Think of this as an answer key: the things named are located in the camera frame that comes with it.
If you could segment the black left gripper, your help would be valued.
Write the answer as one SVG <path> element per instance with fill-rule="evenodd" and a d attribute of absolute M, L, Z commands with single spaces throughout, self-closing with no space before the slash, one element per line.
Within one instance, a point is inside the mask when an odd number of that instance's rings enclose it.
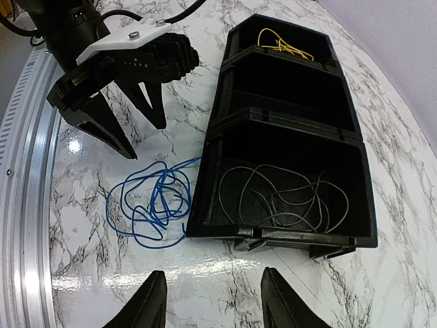
<path fill-rule="evenodd" d="M 114 82 L 157 129 L 167 126 L 160 83 L 143 80 L 143 53 L 105 51 L 66 73 L 55 82 L 47 100 L 67 123 L 112 147 L 127 159 L 137 159 L 131 143 L 100 92 Z"/>

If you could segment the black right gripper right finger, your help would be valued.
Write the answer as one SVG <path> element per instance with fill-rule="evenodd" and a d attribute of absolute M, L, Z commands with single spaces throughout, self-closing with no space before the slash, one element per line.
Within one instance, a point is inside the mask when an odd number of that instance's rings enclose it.
<path fill-rule="evenodd" d="M 264 269 L 261 294 L 264 327 L 330 327 L 310 309 L 275 268 Z"/>

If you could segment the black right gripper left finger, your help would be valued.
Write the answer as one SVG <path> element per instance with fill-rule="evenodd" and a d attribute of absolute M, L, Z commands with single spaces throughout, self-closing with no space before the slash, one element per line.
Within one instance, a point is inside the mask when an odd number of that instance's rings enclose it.
<path fill-rule="evenodd" d="M 166 311 L 165 273 L 152 271 L 127 304 L 103 327 L 165 327 Z"/>

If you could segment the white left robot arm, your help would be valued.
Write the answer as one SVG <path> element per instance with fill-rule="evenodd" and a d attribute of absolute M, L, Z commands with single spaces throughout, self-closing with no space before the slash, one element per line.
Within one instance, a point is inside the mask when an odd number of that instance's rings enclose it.
<path fill-rule="evenodd" d="M 47 95 L 63 119 L 135 159 L 137 154 L 101 91 L 115 83 L 155 128 L 164 129 L 163 84 L 185 77 L 199 65 L 188 37 L 173 33 L 171 27 L 200 5 L 196 1 L 176 16 L 152 22 L 122 10 L 131 24 L 110 32 L 104 22 L 119 12 L 100 13 L 93 1 L 20 1 L 35 29 L 21 29 L 7 18 L 1 24 L 17 35 L 43 39 L 64 70 Z"/>

